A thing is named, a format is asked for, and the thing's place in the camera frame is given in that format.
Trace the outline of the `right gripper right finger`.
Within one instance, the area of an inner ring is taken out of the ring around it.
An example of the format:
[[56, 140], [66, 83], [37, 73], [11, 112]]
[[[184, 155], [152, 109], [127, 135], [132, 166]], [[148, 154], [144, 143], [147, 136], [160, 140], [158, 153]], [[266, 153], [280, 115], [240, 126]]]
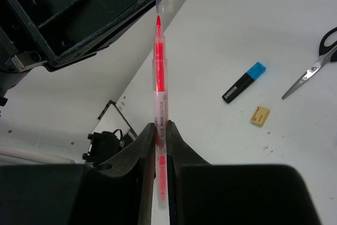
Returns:
[[186, 224], [185, 218], [199, 201], [192, 177], [200, 167], [209, 166], [182, 138], [176, 124], [167, 124], [167, 184], [170, 224]]

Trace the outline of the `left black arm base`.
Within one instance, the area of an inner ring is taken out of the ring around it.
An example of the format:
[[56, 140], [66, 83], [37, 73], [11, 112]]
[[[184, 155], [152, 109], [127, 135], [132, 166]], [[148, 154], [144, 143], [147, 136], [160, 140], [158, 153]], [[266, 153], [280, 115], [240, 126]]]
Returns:
[[122, 109], [110, 100], [87, 138], [90, 144], [82, 159], [85, 164], [96, 167], [135, 141], [137, 134], [123, 116]]

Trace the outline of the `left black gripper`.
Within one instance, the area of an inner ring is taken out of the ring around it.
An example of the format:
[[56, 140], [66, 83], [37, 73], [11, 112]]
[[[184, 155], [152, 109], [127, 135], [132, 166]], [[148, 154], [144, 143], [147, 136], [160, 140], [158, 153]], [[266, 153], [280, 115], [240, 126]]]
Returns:
[[1, 0], [1, 98], [32, 69], [55, 72], [108, 48], [156, 0]]

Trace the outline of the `slim red highlighter pen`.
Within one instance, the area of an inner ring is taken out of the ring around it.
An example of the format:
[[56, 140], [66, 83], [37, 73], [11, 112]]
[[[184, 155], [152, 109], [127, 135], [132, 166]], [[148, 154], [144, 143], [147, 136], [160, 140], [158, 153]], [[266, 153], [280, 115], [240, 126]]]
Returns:
[[163, 34], [161, 18], [159, 16], [156, 19], [155, 36], [153, 41], [152, 68], [157, 201], [158, 208], [163, 211], [168, 207], [166, 128], [169, 114], [165, 36]]

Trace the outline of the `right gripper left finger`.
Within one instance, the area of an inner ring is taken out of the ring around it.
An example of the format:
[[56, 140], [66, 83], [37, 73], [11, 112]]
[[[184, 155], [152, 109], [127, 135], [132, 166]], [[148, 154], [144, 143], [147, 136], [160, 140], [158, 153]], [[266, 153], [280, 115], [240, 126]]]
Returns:
[[112, 224], [151, 224], [155, 176], [155, 127], [149, 123], [135, 141], [95, 169], [108, 181], [103, 212]]

